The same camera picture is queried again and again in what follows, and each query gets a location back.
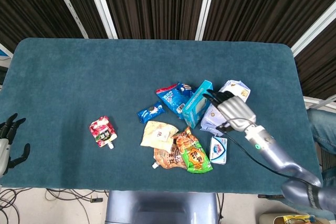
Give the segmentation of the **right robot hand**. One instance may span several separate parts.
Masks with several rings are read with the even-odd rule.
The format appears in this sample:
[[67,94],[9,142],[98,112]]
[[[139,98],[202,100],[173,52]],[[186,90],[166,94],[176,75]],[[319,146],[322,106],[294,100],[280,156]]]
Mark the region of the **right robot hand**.
[[206,91],[203,97],[209,100],[225,119],[224,123],[216,127],[218,131],[244,132],[248,127],[256,126],[256,115],[239,96],[229,91],[215,92],[211,89]]

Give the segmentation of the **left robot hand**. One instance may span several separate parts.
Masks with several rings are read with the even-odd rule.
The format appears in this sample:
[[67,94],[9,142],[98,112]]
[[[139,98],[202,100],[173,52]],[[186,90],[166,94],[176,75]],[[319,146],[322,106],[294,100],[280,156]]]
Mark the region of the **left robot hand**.
[[10,156],[12,144],[19,126],[26,121],[25,118],[14,121],[18,114],[14,113],[5,122],[1,123],[1,178],[7,174],[9,169],[26,161],[30,154],[30,144],[24,146],[20,157],[12,160]]

